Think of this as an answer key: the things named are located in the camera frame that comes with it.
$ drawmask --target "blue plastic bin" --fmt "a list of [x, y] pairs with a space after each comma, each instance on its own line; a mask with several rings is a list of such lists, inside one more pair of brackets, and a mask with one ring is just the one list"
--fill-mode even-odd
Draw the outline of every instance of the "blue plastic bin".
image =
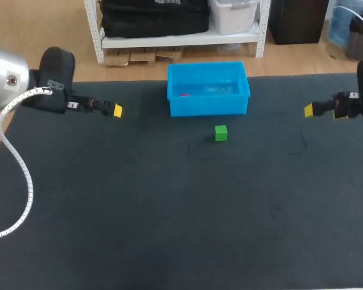
[[249, 82], [241, 62], [168, 66], [172, 117], [246, 114]]

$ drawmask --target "wooden floor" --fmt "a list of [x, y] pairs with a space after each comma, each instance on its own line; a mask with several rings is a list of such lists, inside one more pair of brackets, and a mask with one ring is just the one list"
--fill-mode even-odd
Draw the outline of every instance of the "wooden floor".
[[[74, 53], [74, 81], [165, 80], [166, 64], [154, 67], [105, 68], [97, 64], [83, 0], [0, 0], [0, 47], [23, 55], [37, 68], [43, 52], [59, 46]], [[215, 47], [190, 48], [182, 62], [242, 61], [248, 76], [352, 73], [356, 63], [330, 57], [323, 39], [314, 45], [276, 46], [269, 36], [262, 59], [253, 57], [255, 45], [240, 51], [218, 53]]]

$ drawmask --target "cardboard box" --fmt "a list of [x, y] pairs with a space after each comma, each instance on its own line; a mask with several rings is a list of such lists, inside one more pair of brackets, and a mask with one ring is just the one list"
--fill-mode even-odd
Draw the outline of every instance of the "cardboard box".
[[156, 51], [158, 62], [178, 62], [182, 58], [184, 47], [159, 47]]
[[128, 48], [109, 48], [105, 50], [103, 62], [107, 67], [128, 66], [130, 50]]
[[156, 63], [156, 48], [133, 48], [131, 50], [131, 65], [153, 66]]

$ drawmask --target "green cube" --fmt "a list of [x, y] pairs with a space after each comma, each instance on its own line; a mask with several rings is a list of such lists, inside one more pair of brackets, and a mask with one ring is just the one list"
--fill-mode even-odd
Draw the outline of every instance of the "green cube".
[[227, 141], [226, 125], [215, 126], [215, 140], [216, 141]]

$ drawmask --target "dark gray mat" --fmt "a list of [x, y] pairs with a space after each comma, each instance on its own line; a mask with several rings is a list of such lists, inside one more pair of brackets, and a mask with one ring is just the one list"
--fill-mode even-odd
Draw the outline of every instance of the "dark gray mat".
[[[121, 120], [19, 108], [7, 133], [35, 199], [0, 239], [0, 290], [363, 287], [363, 118], [303, 113], [355, 75], [250, 85], [243, 117], [171, 119], [165, 82], [75, 85]], [[0, 230], [26, 197], [1, 146]]]

